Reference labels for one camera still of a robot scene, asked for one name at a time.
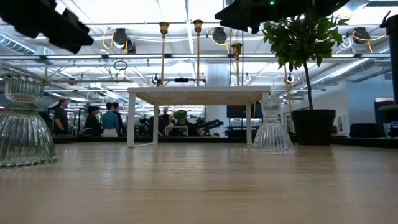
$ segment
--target white table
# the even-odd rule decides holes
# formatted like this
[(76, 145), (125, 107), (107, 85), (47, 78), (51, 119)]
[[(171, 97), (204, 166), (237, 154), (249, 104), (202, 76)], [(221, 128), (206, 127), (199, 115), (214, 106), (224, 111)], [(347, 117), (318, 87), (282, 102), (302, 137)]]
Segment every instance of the white table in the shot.
[(129, 116), (127, 122), (127, 146), (141, 147), (157, 144), (157, 128), (153, 142), (134, 145), (134, 117), (136, 97), (154, 105), (154, 127), (159, 125), (159, 105), (246, 105), (246, 139), (252, 144), (251, 104), (269, 96), (269, 86), (193, 86), (193, 87), (142, 87), (128, 88)]

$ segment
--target man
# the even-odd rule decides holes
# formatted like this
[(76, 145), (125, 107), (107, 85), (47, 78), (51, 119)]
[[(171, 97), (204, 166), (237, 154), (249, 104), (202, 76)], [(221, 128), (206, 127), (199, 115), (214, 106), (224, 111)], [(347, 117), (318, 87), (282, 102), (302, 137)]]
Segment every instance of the man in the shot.
[(118, 124), (119, 124), (119, 129), (118, 129), (118, 136), (122, 135), (122, 127), (123, 127), (123, 121), (122, 121), (122, 117), (120, 116), (120, 112), (119, 112), (119, 103), (115, 102), (113, 103), (113, 113), (116, 114), (116, 116), (118, 117)]
[(105, 114), (102, 114), (102, 126), (104, 127), (103, 137), (117, 137), (119, 122), (118, 116), (113, 113), (114, 108), (111, 102), (106, 103), (106, 109), (108, 110)]
[(68, 104), (69, 102), (67, 99), (61, 99), (58, 103), (59, 107), (54, 112), (55, 135), (69, 133), (68, 115), (65, 111), (65, 108), (68, 107)]

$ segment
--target black chair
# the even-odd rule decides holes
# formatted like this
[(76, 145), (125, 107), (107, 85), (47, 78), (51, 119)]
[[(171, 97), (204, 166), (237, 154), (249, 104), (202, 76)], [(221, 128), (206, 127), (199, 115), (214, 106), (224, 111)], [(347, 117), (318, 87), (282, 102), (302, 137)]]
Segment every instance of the black chair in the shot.
[(349, 136), (352, 138), (379, 138), (383, 137), (376, 123), (352, 124), (349, 128)]

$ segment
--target black shirt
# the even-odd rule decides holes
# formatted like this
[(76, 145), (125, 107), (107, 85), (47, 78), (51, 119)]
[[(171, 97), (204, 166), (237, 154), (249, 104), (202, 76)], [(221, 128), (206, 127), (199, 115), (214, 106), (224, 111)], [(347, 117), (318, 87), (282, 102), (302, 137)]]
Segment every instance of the black shirt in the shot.
[(123, 126), (122, 117), (120, 116), (120, 113), (117, 111), (113, 111), (113, 113), (116, 114), (116, 116), (118, 116), (119, 130), (117, 130), (117, 131), (118, 131), (118, 134), (120, 134), (120, 129)]
[(85, 123), (85, 127), (84, 128), (85, 129), (86, 128), (95, 129), (95, 128), (97, 128), (97, 123), (98, 123), (97, 117), (95, 115), (93, 115), (93, 114), (89, 114), (89, 115), (87, 115), (86, 123)]
[[(58, 125), (55, 123), (55, 120), (59, 119), (64, 131), (62, 131)], [(68, 126), (68, 115), (67, 112), (62, 108), (57, 108), (54, 112), (54, 132), (55, 134), (67, 134), (69, 130)]]

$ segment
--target ribbed glass vase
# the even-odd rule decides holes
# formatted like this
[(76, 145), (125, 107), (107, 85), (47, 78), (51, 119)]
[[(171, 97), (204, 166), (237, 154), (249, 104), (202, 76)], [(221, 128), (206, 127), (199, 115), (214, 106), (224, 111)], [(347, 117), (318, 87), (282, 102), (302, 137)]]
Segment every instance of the ribbed glass vase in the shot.
[(12, 103), (0, 118), (0, 167), (56, 162), (54, 143), (44, 120), (35, 112), (47, 81), (21, 73), (2, 76)]
[(287, 131), (278, 120), (281, 101), (271, 95), (261, 99), (263, 122), (254, 138), (254, 150), (261, 154), (293, 154), (294, 149)]

